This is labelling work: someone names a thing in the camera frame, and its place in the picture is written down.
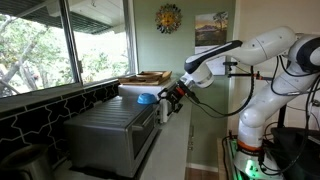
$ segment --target countertop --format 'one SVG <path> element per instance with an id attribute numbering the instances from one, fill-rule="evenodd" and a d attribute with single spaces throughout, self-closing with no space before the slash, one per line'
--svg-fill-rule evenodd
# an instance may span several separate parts
<path id="1" fill-rule="evenodd" d="M 187 147 L 191 120 L 191 103 L 186 98 L 179 113 L 160 126 L 161 133 L 147 157 L 140 180 L 183 180 L 187 163 Z M 69 170 L 66 161 L 54 172 L 56 180 L 103 180 Z"/>

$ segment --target blue object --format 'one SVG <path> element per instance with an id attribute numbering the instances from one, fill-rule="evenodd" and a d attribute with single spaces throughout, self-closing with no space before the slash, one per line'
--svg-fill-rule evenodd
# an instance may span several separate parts
<path id="1" fill-rule="evenodd" d="M 157 102 L 156 97 L 150 93 L 142 93 L 138 97 L 139 104 L 153 104 L 156 102 Z"/>

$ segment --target cream wall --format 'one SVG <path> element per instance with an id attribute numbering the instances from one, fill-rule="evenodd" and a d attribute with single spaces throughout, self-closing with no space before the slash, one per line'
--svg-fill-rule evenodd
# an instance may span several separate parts
<path id="1" fill-rule="evenodd" d="M 319 0 L 237 0 L 234 39 L 248 40 L 260 33 L 283 25 L 291 27 L 295 32 L 320 35 L 319 7 Z M 255 71 L 260 71 L 263 76 L 272 76 L 275 65 L 276 59 L 274 58 L 255 66 Z M 240 67 L 249 71 L 247 66 Z M 240 102 L 247 97 L 250 90 L 250 80 L 247 78 L 235 78 L 231 83 L 229 111 L 239 108 Z M 255 93 L 265 84 L 264 81 L 255 81 Z M 298 97 L 289 102 L 288 105 L 304 109 L 305 97 Z M 313 109 L 316 116 L 318 116 L 318 112 L 318 109 Z M 303 111 L 287 108 L 285 125 L 304 127 L 304 117 Z M 228 129 L 235 133 L 237 133 L 238 118 L 239 116 L 230 117 L 228 122 Z M 277 121 L 277 119 L 278 113 L 272 116 L 266 124 Z M 314 119 L 311 119 L 310 123 L 312 127 L 316 127 Z"/>

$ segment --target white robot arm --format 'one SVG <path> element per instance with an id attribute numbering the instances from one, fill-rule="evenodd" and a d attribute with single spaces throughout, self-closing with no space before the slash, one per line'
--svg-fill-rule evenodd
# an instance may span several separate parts
<path id="1" fill-rule="evenodd" d="M 258 165 L 258 153 L 262 146 L 264 122 L 278 111 L 283 105 L 306 91 L 320 70 L 320 37 L 303 35 L 297 37 L 288 27 L 279 27 L 257 36 L 249 41 L 239 40 L 228 42 L 211 50 L 193 55 L 185 61 L 185 75 L 177 82 L 177 86 L 167 93 L 168 99 L 174 106 L 184 95 L 191 97 L 196 103 L 199 100 L 190 91 L 193 84 L 201 88 L 211 85 L 214 77 L 206 62 L 221 56 L 229 56 L 238 62 L 254 66 L 269 60 L 289 50 L 288 59 L 291 61 L 287 71 L 273 80 L 274 91 L 266 85 L 258 92 L 247 106 L 240 112 L 238 152 L 234 165 L 255 179 L 282 179 L 278 176 L 268 176 L 262 173 Z M 276 169 L 277 166 L 269 158 L 264 158 L 265 164 Z M 248 170 L 248 161 L 253 168 Z"/>

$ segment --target tree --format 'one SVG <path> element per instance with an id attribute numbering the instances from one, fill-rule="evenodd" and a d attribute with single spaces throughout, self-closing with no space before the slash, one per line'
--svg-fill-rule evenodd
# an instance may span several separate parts
<path id="1" fill-rule="evenodd" d="M 228 22 L 228 13 L 227 12 L 219 12 L 215 14 L 213 17 L 213 21 L 215 22 L 215 28 L 219 31 L 223 31 Z"/>
<path id="2" fill-rule="evenodd" d="M 55 38 L 53 29 L 8 15 L 0 15 L 0 24 L 0 64 L 7 70 L 6 73 L 1 70 L 0 97 L 7 96 L 4 94 L 8 88 L 6 83 L 17 87 L 26 85 L 27 92 L 56 86 L 55 82 L 49 83 L 48 77 L 54 73 L 53 66 L 66 58 L 61 57 L 62 43 Z M 13 80 L 15 75 L 21 80 Z M 40 87 L 37 79 L 42 80 Z"/>

